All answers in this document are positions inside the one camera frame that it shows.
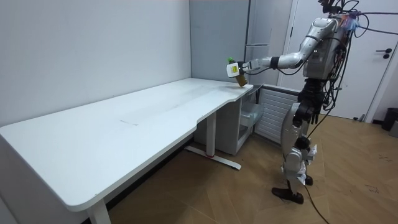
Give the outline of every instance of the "desk top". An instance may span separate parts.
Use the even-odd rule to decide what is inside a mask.
[[[69,210],[78,212],[251,88],[188,78],[10,124],[0,135]]]

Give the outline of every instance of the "radiator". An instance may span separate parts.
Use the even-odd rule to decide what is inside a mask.
[[[259,103],[264,107],[264,113],[256,124],[255,133],[280,144],[283,120],[292,104],[297,102],[298,95],[298,90],[263,85],[260,90]],[[308,125],[303,128],[306,133]]]

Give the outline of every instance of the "black wire on floor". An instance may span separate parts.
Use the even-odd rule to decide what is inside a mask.
[[[328,220],[326,220],[326,218],[323,217],[323,215],[319,212],[317,206],[314,204],[314,202],[313,202],[313,200],[312,200],[312,197],[311,197],[311,194],[310,194],[310,191],[307,189],[307,186],[304,185],[304,187],[305,187],[305,190],[307,190],[308,196],[310,197],[310,201],[311,201],[312,206],[313,206],[313,207],[315,208],[315,210],[318,212],[319,216],[321,216],[321,218],[323,219],[323,221],[325,221],[325,223],[330,224],[330,222],[328,222]]]

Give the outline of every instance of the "drawer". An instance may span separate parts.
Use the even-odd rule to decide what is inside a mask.
[[[255,103],[245,103],[242,106],[240,125],[251,128],[261,118],[264,112],[264,107]]]

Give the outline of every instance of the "robot leg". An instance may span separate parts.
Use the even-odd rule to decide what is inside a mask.
[[[297,192],[300,184],[305,183],[306,165],[302,151],[297,144],[303,139],[303,120],[297,116],[300,103],[294,103],[286,114],[282,125],[281,145],[283,152],[282,169],[287,179],[288,189],[273,188],[272,193],[282,199],[303,204],[303,195]]]

